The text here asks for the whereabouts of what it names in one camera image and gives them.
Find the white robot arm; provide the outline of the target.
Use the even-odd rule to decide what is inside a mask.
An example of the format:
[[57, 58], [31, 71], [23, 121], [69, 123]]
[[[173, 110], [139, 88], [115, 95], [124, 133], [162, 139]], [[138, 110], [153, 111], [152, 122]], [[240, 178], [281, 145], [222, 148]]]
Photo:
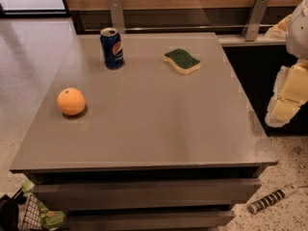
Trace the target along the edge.
[[271, 39], [284, 39], [287, 52], [297, 58], [291, 67], [281, 66], [269, 100], [265, 123], [280, 128], [288, 124], [308, 102], [308, 0], [266, 32]]

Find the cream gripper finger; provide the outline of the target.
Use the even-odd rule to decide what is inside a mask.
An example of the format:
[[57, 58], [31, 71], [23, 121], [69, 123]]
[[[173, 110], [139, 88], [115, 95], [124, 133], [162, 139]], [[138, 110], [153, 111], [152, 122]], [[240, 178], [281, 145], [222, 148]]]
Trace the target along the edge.
[[288, 124], [307, 102], [308, 62], [298, 61], [292, 67], [282, 66], [274, 82], [265, 123], [269, 127], [280, 128]]
[[277, 24], [270, 27], [266, 32], [266, 37], [270, 39], [284, 39], [287, 36], [287, 30], [289, 22], [291, 20], [291, 15], [287, 15]]

